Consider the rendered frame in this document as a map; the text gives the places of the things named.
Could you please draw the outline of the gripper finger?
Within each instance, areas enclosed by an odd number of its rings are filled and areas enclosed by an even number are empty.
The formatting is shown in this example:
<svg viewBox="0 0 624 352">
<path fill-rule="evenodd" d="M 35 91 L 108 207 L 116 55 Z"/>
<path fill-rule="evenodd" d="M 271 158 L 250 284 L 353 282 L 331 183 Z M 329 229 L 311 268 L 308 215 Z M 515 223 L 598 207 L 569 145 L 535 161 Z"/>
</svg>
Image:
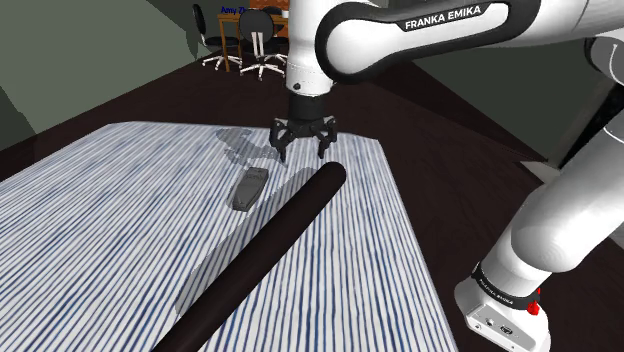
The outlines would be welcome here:
<svg viewBox="0 0 624 352">
<path fill-rule="evenodd" d="M 325 151 L 331 143 L 337 141 L 337 123 L 333 116 L 324 117 L 315 121 L 311 132 L 319 140 L 318 157 L 323 159 Z"/>
<path fill-rule="evenodd" d="M 273 120 L 269 132 L 269 142 L 270 145 L 277 150 L 282 163 L 286 161 L 286 149 L 288 145 L 295 139 L 296 135 L 291 129 L 291 125 L 288 120 L 279 118 Z"/>
</svg>

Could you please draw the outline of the grey remote control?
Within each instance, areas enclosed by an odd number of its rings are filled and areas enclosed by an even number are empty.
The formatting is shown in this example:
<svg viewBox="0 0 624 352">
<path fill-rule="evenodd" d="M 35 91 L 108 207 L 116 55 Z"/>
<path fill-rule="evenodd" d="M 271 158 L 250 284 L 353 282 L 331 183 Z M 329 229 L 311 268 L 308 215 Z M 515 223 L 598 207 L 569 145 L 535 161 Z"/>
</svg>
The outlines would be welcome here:
<svg viewBox="0 0 624 352">
<path fill-rule="evenodd" d="M 262 194 L 269 178 L 266 168 L 249 167 L 234 184 L 229 196 L 229 205 L 233 210 L 247 212 Z"/>
</svg>

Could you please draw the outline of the black office chair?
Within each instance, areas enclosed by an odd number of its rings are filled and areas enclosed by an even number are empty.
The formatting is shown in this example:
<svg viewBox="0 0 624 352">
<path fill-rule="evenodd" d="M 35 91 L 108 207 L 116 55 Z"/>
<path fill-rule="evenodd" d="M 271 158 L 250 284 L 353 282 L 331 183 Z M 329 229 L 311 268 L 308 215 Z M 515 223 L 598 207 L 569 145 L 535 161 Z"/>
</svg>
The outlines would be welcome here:
<svg viewBox="0 0 624 352">
<path fill-rule="evenodd" d="M 197 27 L 197 30 L 200 34 L 200 38 L 201 38 L 201 43 L 204 47 L 206 48 L 210 48 L 210 47 L 221 47 L 222 48 L 222 54 L 219 56 L 213 56 L 213 57 L 209 57 L 206 58 L 202 61 L 202 65 L 206 66 L 209 62 L 214 62 L 214 69 L 218 70 L 219 67 L 221 66 L 222 63 L 226 62 L 226 63 L 234 63 L 236 65 L 238 65 L 239 67 L 242 67 L 242 58 L 239 56 L 224 56 L 225 54 L 225 50 L 229 49 L 229 48 L 238 48 L 239 44 L 240 44 L 240 40 L 236 37 L 232 37 L 232 36 L 212 36 L 212 37 L 207 37 L 207 28 L 206 28 L 206 21 L 205 21 L 205 17 L 203 15 L 203 11 L 201 9 L 201 6 L 199 4 L 193 4 L 192 5 L 192 12 L 193 12 L 193 16 L 194 16 L 194 20 L 195 20 L 195 24 Z"/>
<path fill-rule="evenodd" d="M 239 75 L 242 76 L 249 71 L 257 71 L 257 78 L 261 81 L 263 72 L 270 70 L 284 78 L 285 70 L 278 64 L 270 63 L 271 59 L 277 59 L 281 56 L 279 41 L 274 36 L 272 17 L 262 10 L 247 10 L 240 16 L 239 31 L 242 35 L 242 50 L 252 55 L 255 60 L 252 64 L 244 64 L 239 70 Z"/>
</svg>

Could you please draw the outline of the long black cylinder bolster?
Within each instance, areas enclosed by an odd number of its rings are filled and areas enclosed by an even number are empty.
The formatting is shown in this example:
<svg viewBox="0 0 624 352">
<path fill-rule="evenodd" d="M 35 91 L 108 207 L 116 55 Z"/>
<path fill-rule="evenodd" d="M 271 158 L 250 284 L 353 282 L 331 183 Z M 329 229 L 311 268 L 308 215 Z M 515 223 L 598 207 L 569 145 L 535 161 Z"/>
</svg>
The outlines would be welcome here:
<svg viewBox="0 0 624 352">
<path fill-rule="evenodd" d="M 322 165 L 228 264 L 151 352 L 198 352 L 294 245 L 346 180 Z"/>
</svg>

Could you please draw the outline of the wooden desk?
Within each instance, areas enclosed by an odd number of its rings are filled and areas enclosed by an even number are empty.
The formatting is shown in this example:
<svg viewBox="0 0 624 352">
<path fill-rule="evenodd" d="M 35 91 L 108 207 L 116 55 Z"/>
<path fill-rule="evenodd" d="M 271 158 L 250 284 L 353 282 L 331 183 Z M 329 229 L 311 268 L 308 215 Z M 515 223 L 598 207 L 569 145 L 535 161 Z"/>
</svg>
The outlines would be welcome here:
<svg viewBox="0 0 624 352">
<path fill-rule="evenodd" d="M 225 71 L 226 72 L 230 72 L 231 71 L 231 67 L 230 67 L 230 63 L 231 60 L 229 59 L 228 56 L 228 46 L 226 45 L 226 36 L 225 36 L 225 30 L 224 30 L 224 25 L 226 23 L 233 23 L 236 27 L 236 38 L 239 39 L 240 38 L 240 33 L 239 33 L 239 20 L 240 20 L 240 13 L 234 14 L 234 13 L 220 13 L 217 15 L 217 19 L 218 19 L 218 23 L 219 23 L 219 30 L 220 30 L 220 39 L 221 39 L 221 46 L 222 46 L 222 56 L 224 57 L 224 65 L 225 65 Z M 280 31 L 277 32 L 277 36 L 283 36 L 283 37 L 288 37 L 288 12 L 286 10 L 280 10 L 279 14 L 271 14 L 271 18 L 274 21 L 274 25 L 275 26 L 282 26 L 282 29 Z"/>
</svg>

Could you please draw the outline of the blue white striped bed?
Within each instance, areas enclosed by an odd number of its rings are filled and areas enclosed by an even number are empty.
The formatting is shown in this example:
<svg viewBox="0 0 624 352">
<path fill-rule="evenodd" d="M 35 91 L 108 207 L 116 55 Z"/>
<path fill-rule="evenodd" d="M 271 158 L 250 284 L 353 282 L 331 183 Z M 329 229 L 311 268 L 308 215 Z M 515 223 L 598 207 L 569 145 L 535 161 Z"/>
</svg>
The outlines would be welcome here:
<svg viewBox="0 0 624 352">
<path fill-rule="evenodd" d="M 0 182 L 0 352 L 150 352 L 323 164 L 262 128 L 110 124 Z M 459 352 L 381 144 L 200 352 Z M 266 186 L 229 205 L 249 167 Z"/>
</svg>

